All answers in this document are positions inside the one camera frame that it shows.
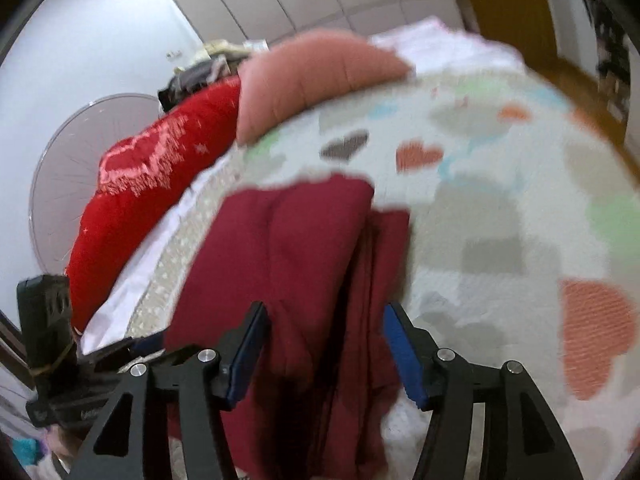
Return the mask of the brown wooden door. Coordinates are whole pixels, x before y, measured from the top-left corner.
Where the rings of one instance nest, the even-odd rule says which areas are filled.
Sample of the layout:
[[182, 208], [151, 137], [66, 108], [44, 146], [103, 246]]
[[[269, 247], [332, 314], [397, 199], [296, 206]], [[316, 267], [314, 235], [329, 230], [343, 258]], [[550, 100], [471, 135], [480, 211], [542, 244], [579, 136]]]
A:
[[519, 50], [531, 68], [558, 58], [548, 0], [470, 0], [480, 33]]

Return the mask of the white standing fan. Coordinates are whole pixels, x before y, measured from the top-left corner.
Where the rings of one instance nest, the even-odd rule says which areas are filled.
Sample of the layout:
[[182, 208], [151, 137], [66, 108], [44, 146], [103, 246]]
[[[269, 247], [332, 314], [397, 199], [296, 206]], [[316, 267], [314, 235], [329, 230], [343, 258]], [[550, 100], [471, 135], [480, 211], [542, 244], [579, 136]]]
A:
[[81, 107], [55, 131], [38, 160], [29, 194], [29, 234], [42, 272], [65, 270], [81, 215], [96, 192], [102, 155], [160, 114], [154, 96], [119, 93]]

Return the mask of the pink ribbed pillow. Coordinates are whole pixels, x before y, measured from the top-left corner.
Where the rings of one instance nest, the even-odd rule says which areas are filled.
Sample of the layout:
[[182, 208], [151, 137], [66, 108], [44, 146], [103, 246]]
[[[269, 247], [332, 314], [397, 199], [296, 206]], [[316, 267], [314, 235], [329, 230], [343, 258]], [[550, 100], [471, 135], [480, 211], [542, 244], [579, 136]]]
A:
[[250, 145], [327, 100], [401, 80], [412, 66], [353, 32], [315, 29], [241, 64], [236, 142]]

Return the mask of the white bed sheet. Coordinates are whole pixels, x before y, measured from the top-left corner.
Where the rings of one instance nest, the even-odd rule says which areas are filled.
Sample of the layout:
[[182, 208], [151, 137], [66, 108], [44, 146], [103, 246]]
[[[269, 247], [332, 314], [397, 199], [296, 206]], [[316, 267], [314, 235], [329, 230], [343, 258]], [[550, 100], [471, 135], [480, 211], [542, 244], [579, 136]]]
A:
[[235, 148], [201, 171], [129, 259], [110, 296], [80, 337], [83, 356], [128, 337], [164, 330], [179, 288], [179, 274], [195, 252], [200, 232], [242, 168]]

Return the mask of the pink white folded blanket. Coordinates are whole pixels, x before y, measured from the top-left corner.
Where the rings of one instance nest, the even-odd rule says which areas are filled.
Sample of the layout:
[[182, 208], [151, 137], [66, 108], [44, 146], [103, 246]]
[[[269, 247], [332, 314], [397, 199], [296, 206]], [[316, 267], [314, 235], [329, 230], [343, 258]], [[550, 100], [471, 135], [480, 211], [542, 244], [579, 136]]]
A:
[[393, 51], [418, 75], [510, 70], [524, 73], [524, 58], [514, 47], [483, 36], [451, 29], [432, 16], [369, 37], [375, 47]]

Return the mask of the pile of clothes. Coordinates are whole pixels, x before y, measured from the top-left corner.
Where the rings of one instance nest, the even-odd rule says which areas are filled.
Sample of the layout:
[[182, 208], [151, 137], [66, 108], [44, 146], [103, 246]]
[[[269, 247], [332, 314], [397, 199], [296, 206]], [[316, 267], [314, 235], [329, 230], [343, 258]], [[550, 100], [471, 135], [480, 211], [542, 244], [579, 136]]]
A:
[[209, 41], [194, 54], [188, 66], [176, 67], [167, 86], [157, 91], [162, 113], [168, 113], [210, 84], [235, 76], [244, 61], [268, 50], [266, 40], [247, 40], [242, 44], [232, 44], [224, 39]]

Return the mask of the cluttered shelf unit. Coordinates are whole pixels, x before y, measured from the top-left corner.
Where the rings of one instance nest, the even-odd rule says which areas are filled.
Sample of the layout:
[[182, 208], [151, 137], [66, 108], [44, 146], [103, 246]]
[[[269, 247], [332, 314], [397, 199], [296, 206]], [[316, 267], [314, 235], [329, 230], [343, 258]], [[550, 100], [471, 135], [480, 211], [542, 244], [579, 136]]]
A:
[[627, 122], [630, 100], [630, 62], [627, 34], [603, 0], [582, 0], [596, 35], [598, 91], [610, 114]]

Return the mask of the red embroidered pillow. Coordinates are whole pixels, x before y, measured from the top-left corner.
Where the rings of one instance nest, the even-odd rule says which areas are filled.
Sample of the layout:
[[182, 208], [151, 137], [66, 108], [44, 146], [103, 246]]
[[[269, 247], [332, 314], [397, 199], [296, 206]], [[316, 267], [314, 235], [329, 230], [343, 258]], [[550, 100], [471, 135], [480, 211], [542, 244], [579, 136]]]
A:
[[195, 177], [235, 140], [240, 78], [195, 93], [101, 157], [66, 266], [72, 326], [83, 333], [120, 272]]

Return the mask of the dark red garment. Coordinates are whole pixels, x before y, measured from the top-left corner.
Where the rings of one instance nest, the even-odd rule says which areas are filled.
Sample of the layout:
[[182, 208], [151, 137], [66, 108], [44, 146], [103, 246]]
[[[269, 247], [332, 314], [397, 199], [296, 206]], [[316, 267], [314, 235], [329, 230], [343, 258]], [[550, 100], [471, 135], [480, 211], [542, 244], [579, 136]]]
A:
[[383, 311], [405, 265], [409, 214], [377, 210], [341, 174], [246, 188], [222, 203], [183, 285], [166, 344], [212, 346], [262, 302], [271, 333], [247, 396], [224, 414], [253, 479], [371, 479], [399, 379]]

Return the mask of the heart patterned bed cover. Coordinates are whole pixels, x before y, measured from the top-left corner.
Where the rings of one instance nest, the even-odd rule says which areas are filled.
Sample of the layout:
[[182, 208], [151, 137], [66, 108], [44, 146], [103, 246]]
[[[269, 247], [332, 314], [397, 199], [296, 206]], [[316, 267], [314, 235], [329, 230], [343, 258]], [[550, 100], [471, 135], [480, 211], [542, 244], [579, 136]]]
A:
[[410, 211], [401, 302], [478, 364], [521, 362], [587, 479], [639, 474], [639, 191], [535, 75], [445, 70], [325, 102], [235, 148], [179, 223], [127, 332], [163, 330], [226, 194], [342, 172]]

